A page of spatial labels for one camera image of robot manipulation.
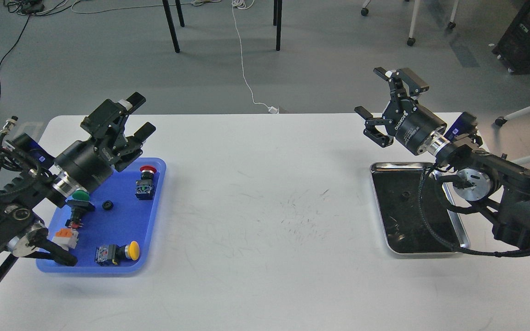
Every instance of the gray floor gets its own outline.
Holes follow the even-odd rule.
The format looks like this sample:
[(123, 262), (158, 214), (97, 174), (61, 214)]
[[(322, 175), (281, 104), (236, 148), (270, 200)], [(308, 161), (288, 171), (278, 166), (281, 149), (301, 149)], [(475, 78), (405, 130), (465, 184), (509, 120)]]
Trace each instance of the gray floor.
[[(446, 31), (452, 3), (424, 1), (418, 41), (408, 47), (412, 2), (375, 1), (362, 17), (362, 0), (286, 1), (282, 51), (276, 52), (273, 1), (256, 0), (248, 11), (236, 12), (255, 99), (288, 113), (347, 113), (357, 105), (379, 112), (388, 89), (372, 69), (410, 67), (431, 85), (421, 99), (429, 109), (470, 111), (494, 153), (510, 159), (530, 154), (530, 116), (502, 130), (490, 126), (496, 117), (530, 105), (530, 75), (509, 75), (490, 52), (521, 1), (462, 1), (458, 26)], [(146, 4), (160, 2), (92, 0), (75, 8)], [(186, 27), (176, 26), (180, 54), (173, 51), (160, 7), (32, 18), (2, 66), (0, 126), (17, 115), (18, 131), (38, 139), (57, 115), (87, 115), (106, 98), (134, 91), (147, 98), (137, 114), (265, 113), (252, 105), (242, 80), (230, 0), (184, 6), (184, 17)], [(0, 59), (25, 19), (0, 2)]]

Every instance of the plastic tray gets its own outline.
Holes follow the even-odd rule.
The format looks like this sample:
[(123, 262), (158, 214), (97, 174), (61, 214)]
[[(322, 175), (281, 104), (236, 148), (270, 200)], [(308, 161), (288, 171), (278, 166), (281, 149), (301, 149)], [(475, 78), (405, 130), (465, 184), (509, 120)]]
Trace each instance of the plastic tray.
[[(152, 200), (139, 200), (134, 195), (135, 183), (140, 179), (139, 168), (145, 164), (156, 168), (153, 183), (155, 195)], [(156, 210), (160, 201), (162, 183), (167, 173), (167, 165), (157, 158), (139, 158), (122, 172), (114, 172), (97, 190), (91, 194), (91, 203), (95, 211), (83, 216), (82, 228), (79, 228), (79, 241), (75, 249), (69, 249), (78, 262), (73, 267), (63, 266), (51, 260), (36, 260), (36, 266), (48, 273), (131, 273), (141, 268), (147, 259), (151, 243)], [(111, 200), (114, 208), (103, 210), (101, 204)], [(55, 232), (65, 227), (71, 216), (71, 208), (57, 209), (49, 225), (49, 239)], [(140, 257), (137, 261), (123, 260), (118, 266), (99, 266), (94, 261), (95, 249), (100, 245), (126, 245), (136, 240), (140, 245)]]

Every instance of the table surface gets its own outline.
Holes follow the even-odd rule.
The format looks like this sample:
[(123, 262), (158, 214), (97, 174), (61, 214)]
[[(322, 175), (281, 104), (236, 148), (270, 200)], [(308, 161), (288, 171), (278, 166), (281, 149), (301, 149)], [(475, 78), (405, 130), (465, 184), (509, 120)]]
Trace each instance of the table surface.
[[(53, 119), (42, 147), (88, 138), (81, 120)], [(127, 132), (145, 121), (143, 156), (169, 168), (145, 266), (76, 276), (20, 259), (0, 330), (530, 330), (530, 257), (388, 250), (369, 167), (431, 156), (377, 147), (356, 114), (135, 115)], [(510, 248), (462, 219), (473, 248)]]

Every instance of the stainless steel tray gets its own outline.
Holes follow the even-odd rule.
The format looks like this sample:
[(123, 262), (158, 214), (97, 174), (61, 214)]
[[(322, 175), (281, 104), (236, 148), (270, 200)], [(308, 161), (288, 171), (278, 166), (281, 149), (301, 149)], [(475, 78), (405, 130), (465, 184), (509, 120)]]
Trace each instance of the stainless steel tray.
[[(377, 208), (380, 212), (388, 247), (396, 254), (452, 254), (438, 243), (422, 225), (418, 211), (418, 184), (421, 172), (431, 163), (374, 163), (370, 168)], [(469, 239), (456, 212), (446, 210), (436, 201), (430, 178), (423, 189), (425, 219), (439, 235), (469, 247)], [(453, 203), (448, 187), (444, 194)]]

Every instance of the orange terminal block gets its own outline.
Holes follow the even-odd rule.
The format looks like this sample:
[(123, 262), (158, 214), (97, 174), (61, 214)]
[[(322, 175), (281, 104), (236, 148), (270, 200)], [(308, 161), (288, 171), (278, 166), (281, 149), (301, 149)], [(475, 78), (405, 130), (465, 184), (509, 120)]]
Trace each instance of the orange terminal block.
[(77, 245), (79, 233), (76, 230), (62, 228), (54, 234), (53, 243), (59, 245), (65, 250), (74, 249)]

